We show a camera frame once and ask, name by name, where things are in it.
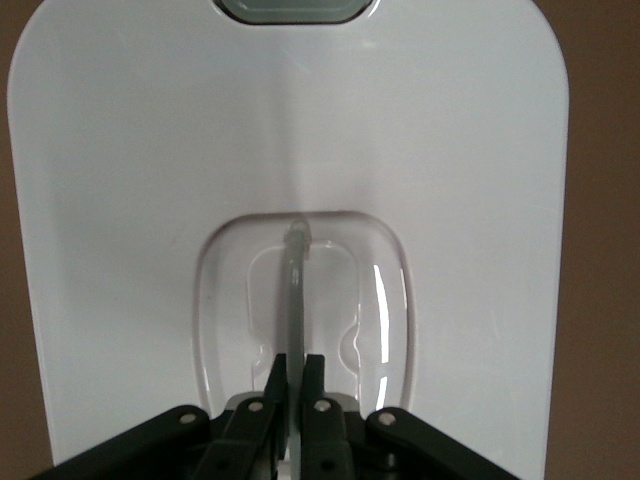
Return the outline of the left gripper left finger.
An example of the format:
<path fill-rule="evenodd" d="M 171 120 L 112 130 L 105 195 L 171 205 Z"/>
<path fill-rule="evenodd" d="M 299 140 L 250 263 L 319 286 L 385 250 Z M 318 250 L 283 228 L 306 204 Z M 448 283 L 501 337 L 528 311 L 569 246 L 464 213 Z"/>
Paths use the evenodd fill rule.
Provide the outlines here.
<path fill-rule="evenodd" d="M 264 391 L 235 398 L 219 416 L 174 407 L 29 480 L 275 480 L 287 390 L 278 354 Z"/>

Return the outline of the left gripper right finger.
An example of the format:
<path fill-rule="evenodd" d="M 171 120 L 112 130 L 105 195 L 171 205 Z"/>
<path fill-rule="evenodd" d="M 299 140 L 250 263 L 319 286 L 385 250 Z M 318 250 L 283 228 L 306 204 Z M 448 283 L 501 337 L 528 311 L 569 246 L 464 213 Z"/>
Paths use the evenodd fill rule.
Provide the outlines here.
<path fill-rule="evenodd" d="M 520 480 L 399 407 L 366 418 L 324 389 L 325 358 L 306 358 L 301 480 Z"/>

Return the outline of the white box lid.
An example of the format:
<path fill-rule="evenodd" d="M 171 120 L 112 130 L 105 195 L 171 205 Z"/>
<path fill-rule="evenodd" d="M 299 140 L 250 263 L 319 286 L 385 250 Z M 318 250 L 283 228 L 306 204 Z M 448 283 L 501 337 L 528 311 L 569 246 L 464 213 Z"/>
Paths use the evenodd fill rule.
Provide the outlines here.
<path fill-rule="evenodd" d="M 325 385 L 543 480 L 568 81 L 532 0 L 356 0 L 250 25 L 221 0 L 46 0 L 8 116 L 54 460 L 286 347 L 310 228 Z"/>

